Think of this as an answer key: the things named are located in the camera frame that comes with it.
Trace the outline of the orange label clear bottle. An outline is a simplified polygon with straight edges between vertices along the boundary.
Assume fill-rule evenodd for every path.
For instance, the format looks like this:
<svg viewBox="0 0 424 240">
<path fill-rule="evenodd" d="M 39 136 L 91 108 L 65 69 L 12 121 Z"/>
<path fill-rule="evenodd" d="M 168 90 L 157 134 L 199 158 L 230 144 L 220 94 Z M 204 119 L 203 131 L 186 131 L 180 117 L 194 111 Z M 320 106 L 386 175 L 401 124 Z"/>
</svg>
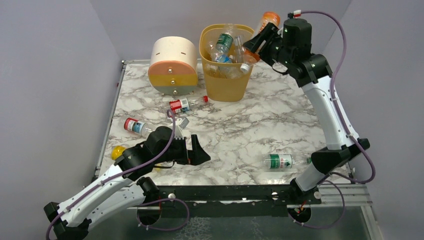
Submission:
<svg viewBox="0 0 424 240">
<path fill-rule="evenodd" d="M 252 40 L 255 36 L 257 36 L 266 27 L 268 23 L 273 23 L 278 27 L 280 24 L 280 20 L 280 16 L 277 13 L 273 11 L 265 12 L 261 20 L 259 21 L 259 24 L 256 27 L 254 33 L 252 34 L 252 37 L 249 40 Z M 254 64 L 256 64 L 260 60 L 260 57 L 256 52 L 248 50 L 248 48 L 244 44 L 243 48 L 243 62 L 240 66 L 240 71 L 246 75 L 247 73 L 249 73 L 249 71 L 252 70 Z"/>
</svg>

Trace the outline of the small blue tinted water bottle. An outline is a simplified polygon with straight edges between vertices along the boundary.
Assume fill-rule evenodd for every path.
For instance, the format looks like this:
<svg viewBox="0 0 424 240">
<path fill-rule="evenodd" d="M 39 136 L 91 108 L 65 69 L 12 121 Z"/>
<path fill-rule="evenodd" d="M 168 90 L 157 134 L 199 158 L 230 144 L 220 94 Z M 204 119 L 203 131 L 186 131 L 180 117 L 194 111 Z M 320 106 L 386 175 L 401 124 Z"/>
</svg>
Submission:
<svg viewBox="0 0 424 240">
<path fill-rule="evenodd" d="M 244 52 L 245 49 L 243 47 L 243 36 L 242 35 L 237 35 L 234 38 L 234 57 L 235 57 L 235 62 L 238 64 L 241 64 L 244 62 Z"/>
</svg>

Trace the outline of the clear bottle green label angled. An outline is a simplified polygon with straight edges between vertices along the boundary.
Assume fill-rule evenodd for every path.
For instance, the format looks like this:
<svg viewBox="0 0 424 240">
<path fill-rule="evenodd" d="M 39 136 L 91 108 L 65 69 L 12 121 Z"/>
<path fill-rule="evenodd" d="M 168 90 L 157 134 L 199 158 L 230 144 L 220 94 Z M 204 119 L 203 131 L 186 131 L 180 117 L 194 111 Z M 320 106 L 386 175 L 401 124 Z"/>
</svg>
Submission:
<svg viewBox="0 0 424 240">
<path fill-rule="evenodd" d="M 215 48 L 224 54 L 228 54 L 234 42 L 234 36 L 237 26 L 233 23 L 225 24 L 220 35 L 217 38 Z"/>
</svg>

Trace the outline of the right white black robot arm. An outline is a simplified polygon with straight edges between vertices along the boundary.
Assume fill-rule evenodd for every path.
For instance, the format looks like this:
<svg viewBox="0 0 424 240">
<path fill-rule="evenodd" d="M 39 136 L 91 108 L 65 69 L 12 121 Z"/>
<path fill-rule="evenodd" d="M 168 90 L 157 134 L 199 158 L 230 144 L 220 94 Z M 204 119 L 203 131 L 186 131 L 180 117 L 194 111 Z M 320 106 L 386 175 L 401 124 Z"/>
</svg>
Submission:
<svg viewBox="0 0 424 240">
<path fill-rule="evenodd" d="M 282 64 L 287 74 L 311 102 L 323 129 L 326 146 L 311 155 L 306 170 L 292 179 L 292 195 L 298 199 L 315 189 L 334 169 L 345 165 L 359 154 L 366 154 L 370 142 L 360 138 L 350 124 L 334 86 L 335 73 L 322 54 L 314 54 L 312 25 L 302 18 L 289 18 L 278 28 L 267 25 L 243 43 L 249 54 L 273 66 Z"/>
</svg>

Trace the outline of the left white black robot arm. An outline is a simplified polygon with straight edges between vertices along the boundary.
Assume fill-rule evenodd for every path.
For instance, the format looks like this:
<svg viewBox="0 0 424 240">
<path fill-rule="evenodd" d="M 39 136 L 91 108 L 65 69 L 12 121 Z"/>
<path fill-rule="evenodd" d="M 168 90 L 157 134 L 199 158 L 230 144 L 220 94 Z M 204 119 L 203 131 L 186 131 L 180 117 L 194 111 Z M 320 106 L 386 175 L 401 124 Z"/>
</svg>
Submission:
<svg viewBox="0 0 424 240">
<path fill-rule="evenodd" d="M 51 231 L 59 240 L 83 240 L 97 224 L 128 207 L 145 203 L 157 204 L 159 188 L 147 176 L 159 163 L 198 166 L 211 160 L 201 147 L 197 135 L 191 136 L 187 149 L 186 138 L 176 136 L 160 126 L 147 139 L 129 147 L 89 186 L 61 203 L 50 202 L 44 212 Z"/>
</svg>

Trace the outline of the yellow mesh waste bin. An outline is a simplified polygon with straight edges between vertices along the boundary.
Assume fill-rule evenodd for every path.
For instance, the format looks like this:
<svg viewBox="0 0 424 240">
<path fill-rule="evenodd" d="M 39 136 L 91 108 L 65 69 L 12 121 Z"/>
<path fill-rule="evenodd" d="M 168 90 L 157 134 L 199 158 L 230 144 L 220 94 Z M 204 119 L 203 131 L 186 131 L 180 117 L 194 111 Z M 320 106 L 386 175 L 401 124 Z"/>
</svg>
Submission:
<svg viewBox="0 0 424 240">
<path fill-rule="evenodd" d="M 217 40 L 224 24 L 212 24 L 203 29 L 199 39 L 199 54 L 209 99 L 219 102 L 237 102 L 245 94 L 252 71 L 242 73 L 240 63 L 218 63 L 211 59 L 207 45 Z"/>
</svg>

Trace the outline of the clear bottle red cap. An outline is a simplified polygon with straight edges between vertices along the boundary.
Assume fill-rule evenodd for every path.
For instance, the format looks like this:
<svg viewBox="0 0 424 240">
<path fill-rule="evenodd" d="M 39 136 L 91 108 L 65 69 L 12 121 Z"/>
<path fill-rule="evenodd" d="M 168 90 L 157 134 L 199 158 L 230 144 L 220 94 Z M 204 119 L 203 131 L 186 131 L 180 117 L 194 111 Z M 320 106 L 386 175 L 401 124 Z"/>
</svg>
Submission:
<svg viewBox="0 0 424 240">
<path fill-rule="evenodd" d="M 174 114 L 180 114 L 188 111 L 192 111 L 195 108 L 206 105 L 209 103 L 209 98 L 207 95 L 201 96 L 197 99 L 192 98 L 180 98 L 177 100 L 170 101 L 168 103 L 169 109 Z"/>
</svg>

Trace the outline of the clear bottle red blue label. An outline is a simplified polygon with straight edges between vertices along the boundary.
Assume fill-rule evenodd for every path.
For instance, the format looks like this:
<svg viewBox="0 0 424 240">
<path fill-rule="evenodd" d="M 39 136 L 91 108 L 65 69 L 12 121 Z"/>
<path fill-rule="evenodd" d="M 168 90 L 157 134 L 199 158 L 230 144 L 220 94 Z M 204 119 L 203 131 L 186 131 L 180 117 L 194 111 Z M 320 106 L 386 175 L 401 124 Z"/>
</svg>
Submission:
<svg viewBox="0 0 424 240">
<path fill-rule="evenodd" d="M 121 125 L 124 130 L 137 134 L 141 137 L 147 137 L 155 130 L 154 126 L 150 123 L 146 123 L 132 117 L 124 117 Z"/>
</svg>

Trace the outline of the yellow drink bottle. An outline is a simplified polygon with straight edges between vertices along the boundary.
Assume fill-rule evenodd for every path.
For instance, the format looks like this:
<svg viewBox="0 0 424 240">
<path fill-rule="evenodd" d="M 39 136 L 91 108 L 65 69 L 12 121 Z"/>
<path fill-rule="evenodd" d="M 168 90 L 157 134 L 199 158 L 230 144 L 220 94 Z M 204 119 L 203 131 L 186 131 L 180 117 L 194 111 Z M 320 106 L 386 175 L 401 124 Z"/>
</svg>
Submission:
<svg viewBox="0 0 424 240">
<path fill-rule="evenodd" d="M 127 145 L 116 145 L 111 149 L 110 158 L 115 161 L 128 148 Z"/>
</svg>

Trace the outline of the clear bottle green cestbon label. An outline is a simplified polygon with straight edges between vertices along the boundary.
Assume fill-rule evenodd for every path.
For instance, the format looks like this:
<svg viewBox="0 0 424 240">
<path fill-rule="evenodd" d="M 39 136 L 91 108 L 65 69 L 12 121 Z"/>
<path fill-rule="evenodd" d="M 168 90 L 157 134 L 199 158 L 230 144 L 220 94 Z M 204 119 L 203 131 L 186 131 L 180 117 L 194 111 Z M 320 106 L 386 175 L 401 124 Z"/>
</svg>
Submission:
<svg viewBox="0 0 424 240">
<path fill-rule="evenodd" d="M 291 171 L 300 169 L 312 163 L 311 157 L 300 157 L 288 153 L 268 153 L 265 154 L 260 163 L 266 170 L 270 171 Z"/>
</svg>

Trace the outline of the round pink yellow drawer box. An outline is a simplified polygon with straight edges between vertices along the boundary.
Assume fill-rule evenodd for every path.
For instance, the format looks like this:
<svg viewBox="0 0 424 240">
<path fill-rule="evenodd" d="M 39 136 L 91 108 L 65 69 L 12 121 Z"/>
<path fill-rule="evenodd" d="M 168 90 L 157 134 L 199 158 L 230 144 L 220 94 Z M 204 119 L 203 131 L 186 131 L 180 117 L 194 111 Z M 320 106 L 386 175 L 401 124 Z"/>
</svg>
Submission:
<svg viewBox="0 0 424 240">
<path fill-rule="evenodd" d="M 198 85 L 197 66 L 196 48 L 190 40 L 165 36 L 153 44 L 148 79 L 165 95 L 187 95 Z"/>
</svg>

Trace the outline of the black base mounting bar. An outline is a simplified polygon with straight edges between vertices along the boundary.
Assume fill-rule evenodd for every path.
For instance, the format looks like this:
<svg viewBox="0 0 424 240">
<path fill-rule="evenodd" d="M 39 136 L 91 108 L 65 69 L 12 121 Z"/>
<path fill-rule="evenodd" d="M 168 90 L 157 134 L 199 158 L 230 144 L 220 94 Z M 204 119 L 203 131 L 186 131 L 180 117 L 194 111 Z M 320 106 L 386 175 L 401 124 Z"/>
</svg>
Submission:
<svg viewBox="0 0 424 240">
<path fill-rule="evenodd" d="M 161 202 L 139 207 L 136 213 L 142 220 L 152 221 L 186 216 L 287 217 L 290 208 L 321 204 L 319 194 L 317 188 L 297 192 L 291 184 L 160 185 L 158 193 L 146 201 Z"/>
</svg>

